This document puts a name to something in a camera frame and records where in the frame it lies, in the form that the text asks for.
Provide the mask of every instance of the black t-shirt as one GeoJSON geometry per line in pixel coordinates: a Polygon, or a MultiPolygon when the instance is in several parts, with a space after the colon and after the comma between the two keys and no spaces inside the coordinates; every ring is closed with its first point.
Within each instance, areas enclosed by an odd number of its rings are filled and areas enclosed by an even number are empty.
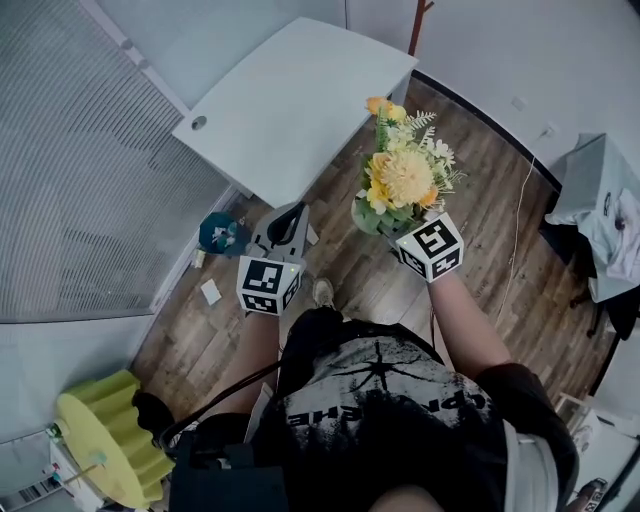
{"type": "Polygon", "coordinates": [[[537,377],[507,364],[473,382],[436,359],[387,333],[313,361],[313,376],[278,398],[252,442],[259,464],[283,467],[291,510],[367,510],[413,484],[447,511],[502,511],[503,418],[547,440],[564,506],[577,453],[537,377]]]}

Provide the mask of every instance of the white marker cube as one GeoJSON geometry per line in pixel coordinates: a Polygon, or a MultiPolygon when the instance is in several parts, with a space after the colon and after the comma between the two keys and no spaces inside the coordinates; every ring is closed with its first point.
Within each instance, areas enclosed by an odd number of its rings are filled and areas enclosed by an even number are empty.
{"type": "Polygon", "coordinates": [[[443,213],[396,241],[402,263],[431,283],[462,263],[464,242],[443,213]]]}
{"type": "Polygon", "coordinates": [[[303,271],[296,263],[241,256],[236,291],[242,309],[281,315],[300,288],[303,271]]]}

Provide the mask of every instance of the white cloth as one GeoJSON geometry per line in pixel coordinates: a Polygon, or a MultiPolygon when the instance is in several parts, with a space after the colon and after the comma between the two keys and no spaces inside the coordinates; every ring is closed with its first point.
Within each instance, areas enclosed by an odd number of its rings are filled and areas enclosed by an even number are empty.
{"type": "Polygon", "coordinates": [[[618,231],[618,244],[607,275],[640,285],[640,203],[629,189],[623,189],[618,198],[616,219],[624,229],[618,231]]]}

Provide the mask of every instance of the flower bouquet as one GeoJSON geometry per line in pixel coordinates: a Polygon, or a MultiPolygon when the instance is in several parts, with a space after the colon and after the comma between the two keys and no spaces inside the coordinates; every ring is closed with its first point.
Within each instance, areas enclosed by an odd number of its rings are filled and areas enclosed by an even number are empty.
{"type": "Polygon", "coordinates": [[[356,226],[371,235],[397,238],[443,211],[444,195],[464,176],[453,168],[454,154],[434,140],[433,113],[410,116],[386,98],[367,100],[377,116],[376,152],[362,161],[362,190],[351,205],[356,226]]]}

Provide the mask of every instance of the sneaker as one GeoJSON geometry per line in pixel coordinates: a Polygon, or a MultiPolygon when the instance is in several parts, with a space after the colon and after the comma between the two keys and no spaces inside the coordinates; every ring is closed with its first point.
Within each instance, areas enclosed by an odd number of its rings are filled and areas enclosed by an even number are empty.
{"type": "Polygon", "coordinates": [[[313,283],[313,301],[317,308],[328,307],[335,309],[333,305],[333,285],[326,277],[316,279],[313,283]]]}

